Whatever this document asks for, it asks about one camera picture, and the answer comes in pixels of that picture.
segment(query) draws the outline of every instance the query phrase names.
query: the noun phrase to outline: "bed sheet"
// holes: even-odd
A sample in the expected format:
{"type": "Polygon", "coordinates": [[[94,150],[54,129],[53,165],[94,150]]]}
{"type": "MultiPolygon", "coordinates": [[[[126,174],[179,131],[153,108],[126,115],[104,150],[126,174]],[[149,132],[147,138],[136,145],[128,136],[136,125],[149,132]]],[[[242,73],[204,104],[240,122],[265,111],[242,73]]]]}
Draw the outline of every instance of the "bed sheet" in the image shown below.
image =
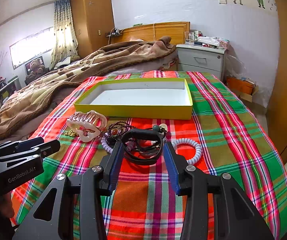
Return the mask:
{"type": "MultiPolygon", "coordinates": [[[[78,97],[102,80],[128,78],[185,78],[193,100],[190,120],[110,118],[126,120],[138,128],[166,123],[167,140],[191,138],[201,144],[196,167],[212,175],[229,172],[255,204],[275,239],[287,231],[287,175],[273,143],[249,109],[213,75],[199,72],[160,72],[90,77],[43,121],[33,137],[58,139],[59,152],[44,160],[45,172],[13,191],[14,223],[21,223],[50,181],[59,173],[73,176],[100,163],[106,155],[99,139],[83,143],[65,136],[66,120],[75,112],[78,97]]],[[[191,158],[194,150],[182,146],[178,154],[191,158]]],[[[213,203],[209,198],[208,239],[213,239],[213,203]]],[[[170,186],[163,156],[152,166],[123,160],[117,189],[102,197],[108,239],[180,239],[185,197],[170,186]]],[[[74,208],[74,238],[79,239],[78,199],[74,208]]]]}

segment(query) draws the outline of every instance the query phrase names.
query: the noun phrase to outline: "glass cup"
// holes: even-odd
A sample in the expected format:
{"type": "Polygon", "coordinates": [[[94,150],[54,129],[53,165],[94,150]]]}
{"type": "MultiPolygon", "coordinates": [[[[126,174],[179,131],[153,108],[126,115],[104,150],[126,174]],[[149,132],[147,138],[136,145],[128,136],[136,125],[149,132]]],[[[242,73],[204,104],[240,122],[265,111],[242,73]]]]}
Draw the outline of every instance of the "glass cup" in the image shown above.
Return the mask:
{"type": "Polygon", "coordinates": [[[195,41],[195,34],[193,32],[185,32],[186,44],[193,45],[195,41]]]}

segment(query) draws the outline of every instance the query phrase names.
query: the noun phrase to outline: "wooden headboard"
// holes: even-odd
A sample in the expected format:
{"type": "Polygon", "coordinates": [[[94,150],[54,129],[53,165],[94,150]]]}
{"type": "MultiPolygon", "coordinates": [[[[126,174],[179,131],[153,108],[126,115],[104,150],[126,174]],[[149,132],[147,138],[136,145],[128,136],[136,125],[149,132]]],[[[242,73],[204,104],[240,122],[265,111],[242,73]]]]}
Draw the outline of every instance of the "wooden headboard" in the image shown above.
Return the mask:
{"type": "Polygon", "coordinates": [[[123,35],[112,38],[112,43],[122,41],[159,40],[162,36],[170,36],[171,44],[184,44],[184,32],[190,31],[190,22],[168,22],[136,26],[124,29],[123,35]]]}

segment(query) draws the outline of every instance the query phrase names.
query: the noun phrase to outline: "nightstand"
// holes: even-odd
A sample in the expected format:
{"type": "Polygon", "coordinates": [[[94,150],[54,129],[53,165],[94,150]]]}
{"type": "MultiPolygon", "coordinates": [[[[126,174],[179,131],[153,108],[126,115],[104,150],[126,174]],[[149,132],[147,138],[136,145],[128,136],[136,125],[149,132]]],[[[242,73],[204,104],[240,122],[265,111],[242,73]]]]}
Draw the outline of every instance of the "nightstand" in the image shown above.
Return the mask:
{"type": "Polygon", "coordinates": [[[178,71],[208,72],[222,80],[226,49],[213,49],[197,45],[179,44],[178,71]]]}

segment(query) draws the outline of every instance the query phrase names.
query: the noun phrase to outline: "window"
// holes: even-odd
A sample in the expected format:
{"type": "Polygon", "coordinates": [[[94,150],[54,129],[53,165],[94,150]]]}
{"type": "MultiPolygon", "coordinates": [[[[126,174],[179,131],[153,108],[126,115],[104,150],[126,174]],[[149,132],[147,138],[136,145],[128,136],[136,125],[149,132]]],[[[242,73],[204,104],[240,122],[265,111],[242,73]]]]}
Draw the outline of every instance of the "window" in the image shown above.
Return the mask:
{"type": "Polygon", "coordinates": [[[10,46],[13,69],[53,48],[53,27],[32,34],[10,46]]]}

